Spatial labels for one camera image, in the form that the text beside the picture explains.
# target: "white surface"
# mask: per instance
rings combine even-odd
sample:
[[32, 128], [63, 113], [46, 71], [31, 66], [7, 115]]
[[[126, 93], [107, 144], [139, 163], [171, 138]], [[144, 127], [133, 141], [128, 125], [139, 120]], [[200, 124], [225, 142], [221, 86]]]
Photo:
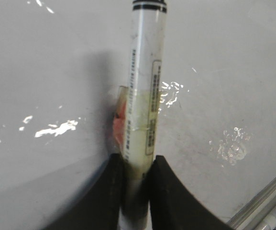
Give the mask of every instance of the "white surface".
[[[0, 0], [0, 230], [50, 222], [107, 158], [130, 13], [127, 0]], [[162, 81], [155, 152], [227, 221], [276, 176], [276, 1], [168, 2]]]

